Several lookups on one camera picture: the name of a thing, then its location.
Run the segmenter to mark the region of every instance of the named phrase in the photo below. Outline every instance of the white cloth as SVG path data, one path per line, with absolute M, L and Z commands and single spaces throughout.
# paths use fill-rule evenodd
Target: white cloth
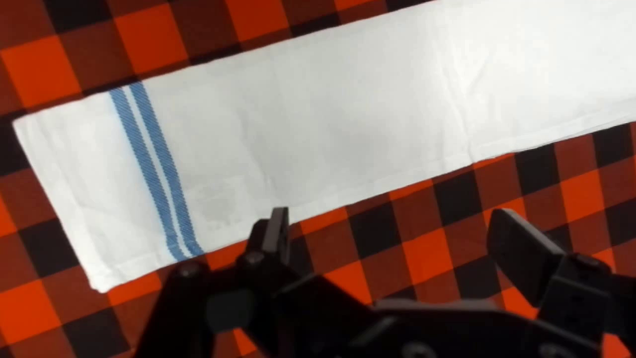
M 473 162 L 634 120 L 636 2 L 439 0 L 16 122 L 109 291 Z

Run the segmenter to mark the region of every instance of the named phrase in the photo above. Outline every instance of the blue stripe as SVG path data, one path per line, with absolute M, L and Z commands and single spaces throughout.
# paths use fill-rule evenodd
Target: blue stripe
M 167 237 L 167 249 L 171 251 L 171 255 L 177 261 L 183 261 L 187 257 L 181 253 L 181 247 L 177 243 L 177 233 L 175 233 L 175 227 L 173 227 L 173 221 L 171 221 L 171 209 L 169 209 L 167 197 L 163 193 L 157 170 L 155 170 L 155 166 L 151 162 L 151 156 L 145 150 L 145 144 L 143 144 L 141 132 L 137 128 L 135 116 L 131 112 L 131 106 L 127 104 L 127 98 L 125 98 L 125 94 L 121 90 L 113 90 L 111 98 L 113 98 L 113 104 L 117 108 L 121 126 L 125 130 L 125 136 L 127 136 L 127 140 L 129 140 L 129 144 L 133 148 L 133 154 L 137 158 L 137 164 L 141 168 L 143 180 L 145 180 L 145 183 L 147 183 L 147 187 L 149 187 L 149 191 L 153 195 L 155 207 L 159 211 L 159 219 L 161 219 L 161 225 L 163 225 L 163 231 L 165 231 L 165 237 Z
M 183 197 L 183 189 L 181 189 L 181 180 L 173 162 L 173 156 L 165 144 L 165 138 L 161 134 L 155 110 L 151 106 L 151 100 L 147 98 L 145 88 L 137 82 L 131 84 L 131 92 L 135 96 L 137 108 L 141 112 L 143 124 L 147 134 L 153 140 L 159 164 L 163 166 L 163 174 L 165 180 L 169 183 L 171 195 L 173 195 L 173 203 L 177 209 L 177 223 L 179 223 L 179 231 L 181 237 L 185 241 L 185 247 L 191 251 L 191 255 L 203 255 L 203 249 L 199 247 L 197 239 L 195 239 L 195 231 L 193 231 L 193 223 L 191 223 L 191 215 L 189 209 L 185 205 L 185 197 Z

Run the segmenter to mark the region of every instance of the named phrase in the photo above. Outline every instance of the folded towel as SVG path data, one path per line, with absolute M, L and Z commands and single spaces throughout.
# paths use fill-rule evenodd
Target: folded towel
M 97 291 L 473 162 L 634 120 L 636 2 L 441 0 L 14 124 Z

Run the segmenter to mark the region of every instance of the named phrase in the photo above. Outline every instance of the red and black plaid fabric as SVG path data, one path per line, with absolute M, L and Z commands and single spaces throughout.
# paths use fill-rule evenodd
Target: red and black plaid fabric
M 97 295 L 16 144 L 10 120 L 410 0 L 0 0 L 0 358 L 131 357 L 165 271 Z M 362 303 L 493 299 L 535 311 L 485 255 L 511 207 L 557 243 L 636 277 L 636 126 L 477 164 L 292 227 L 292 265 Z M 231 265 L 243 245 L 207 255 Z M 608 337 L 608 357 L 626 357 Z M 243 333 L 217 355 L 260 357 Z

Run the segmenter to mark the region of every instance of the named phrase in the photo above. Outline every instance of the buffalo check pattern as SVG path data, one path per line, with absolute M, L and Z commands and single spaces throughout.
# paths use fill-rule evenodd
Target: buffalo check pattern
M 97 295 L 10 120 L 421 0 L 0 0 L 0 358 L 131 357 L 169 269 Z M 358 301 L 491 299 L 535 317 L 485 255 L 495 207 L 636 275 L 636 124 L 483 162 L 302 221 L 292 267 Z M 231 265 L 245 243 L 205 257 Z M 626 357 L 606 337 L 606 357 Z M 260 357 L 241 333 L 215 357 Z

